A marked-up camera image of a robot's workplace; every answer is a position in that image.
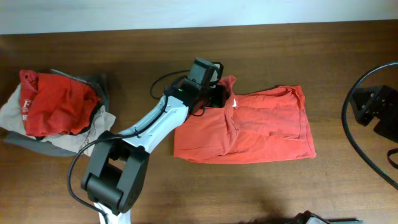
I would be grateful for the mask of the orange soccer t-shirt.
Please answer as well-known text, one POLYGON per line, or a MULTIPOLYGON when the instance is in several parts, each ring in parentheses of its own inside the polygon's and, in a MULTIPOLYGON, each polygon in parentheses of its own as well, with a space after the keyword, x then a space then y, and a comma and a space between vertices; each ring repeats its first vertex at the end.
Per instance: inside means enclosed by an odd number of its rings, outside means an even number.
POLYGON ((207 107, 175 129, 174 157, 202 164, 253 164, 316 157, 302 87, 237 95, 234 76, 222 108, 207 107))

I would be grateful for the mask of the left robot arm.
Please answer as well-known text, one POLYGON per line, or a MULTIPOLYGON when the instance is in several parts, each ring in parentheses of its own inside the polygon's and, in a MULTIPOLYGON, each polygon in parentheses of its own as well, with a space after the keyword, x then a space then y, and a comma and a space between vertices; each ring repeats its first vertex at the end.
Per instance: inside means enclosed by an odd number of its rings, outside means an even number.
POLYGON ((101 223, 130 223, 151 152, 190 116, 203 115, 207 107, 224 107, 229 95, 220 84, 222 63, 197 58, 191 69, 179 74, 159 103, 135 125, 119 134, 105 131, 88 144, 93 151, 81 188, 101 223))

